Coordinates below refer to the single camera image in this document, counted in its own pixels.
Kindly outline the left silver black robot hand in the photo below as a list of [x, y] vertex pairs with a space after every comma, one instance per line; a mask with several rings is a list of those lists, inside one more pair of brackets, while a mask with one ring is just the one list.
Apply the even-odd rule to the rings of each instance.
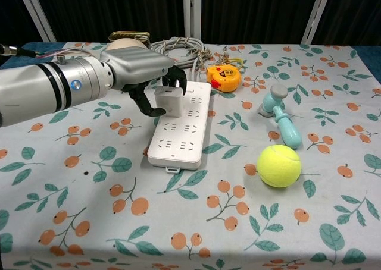
[[186, 93], [185, 72], [174, 60], [150, 49], [132, 46], [101, 52], [100, 61], [107, 63], [113, 73], [114, 90], [128, 93], [141, 113], [149, 117], [164, 115], [162, 108], [153, 108], [144, 90], [150, 81], [161, 79], [164, 86], [179, 86]]

